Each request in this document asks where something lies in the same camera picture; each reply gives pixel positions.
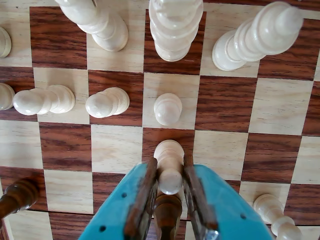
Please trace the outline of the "turquoise gripper finger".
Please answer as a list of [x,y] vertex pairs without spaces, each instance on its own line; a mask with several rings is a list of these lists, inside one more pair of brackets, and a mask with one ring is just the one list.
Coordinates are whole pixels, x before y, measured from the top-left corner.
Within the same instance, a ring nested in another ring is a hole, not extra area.
[[155,158],[133,167],[85,227],[80,240],[144,240],[157,196]]
[[272,240],[256,211],[209,167],[184,156],[184,195],[197,240]]

